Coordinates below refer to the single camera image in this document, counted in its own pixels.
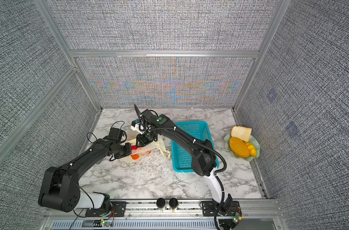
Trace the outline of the yellowish printed plastic bag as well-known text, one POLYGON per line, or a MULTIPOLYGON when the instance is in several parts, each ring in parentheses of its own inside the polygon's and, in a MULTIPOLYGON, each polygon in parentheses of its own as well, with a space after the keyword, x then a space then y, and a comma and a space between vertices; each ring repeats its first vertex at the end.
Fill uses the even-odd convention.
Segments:
MULTIPOLYGON (((131 146, 135 146, 137 134, 139 134, 139 132, 134 130, 127 131, 127 142, 130 143, 131 146)), ((163 137, 161 135, 158 136, 157 141, 153 141, 145 147, 131 150, 131 154, 129 156, 121 158, 120 160, 127 163, 134 163, 142 160, 144 157, 147 157, 149 154, 156 151, 159 151, 166 160, 169 160, 169 158, 171 157, 171 152, 166 149, 163 137)))

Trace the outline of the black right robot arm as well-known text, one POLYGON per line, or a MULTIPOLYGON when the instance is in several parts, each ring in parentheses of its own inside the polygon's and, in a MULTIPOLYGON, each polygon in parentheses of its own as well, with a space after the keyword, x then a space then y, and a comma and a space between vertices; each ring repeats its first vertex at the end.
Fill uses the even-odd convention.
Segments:
POLYGON ((223 156, 214 150, 211 141, 203 141, 191 136, 165 115, 157 115, 149 109, 141 112, 136 105, 134 105, 134 109, 138 119, 132 122, 131 127, 139 132, 136 137, 136 146, 138 148, 145 147, 157 141, 159 135, 175 142, 190 154, 192 170, 204 177, 210 188, 212 199, 218 203, 219 208, 229 209, 232 197, 225 191, 217 175, 226 170, 227 163, 223 156))

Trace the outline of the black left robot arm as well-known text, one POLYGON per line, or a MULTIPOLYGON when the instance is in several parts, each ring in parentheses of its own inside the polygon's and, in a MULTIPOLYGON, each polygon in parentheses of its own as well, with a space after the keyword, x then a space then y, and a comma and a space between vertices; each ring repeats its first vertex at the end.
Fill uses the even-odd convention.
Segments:
POLYGON ((90 215, 107 215, 112 211, 109 195, 87 193, 79 185, 80 178, 98 161, 110 156, 111 160, 131 154, 127 134, 119 128, 111 128, 109 134, 97 139, 80 156, 59 167, 48 168, 43 177, 38 204, 41 207, 70 212, 86 209, 90 215))

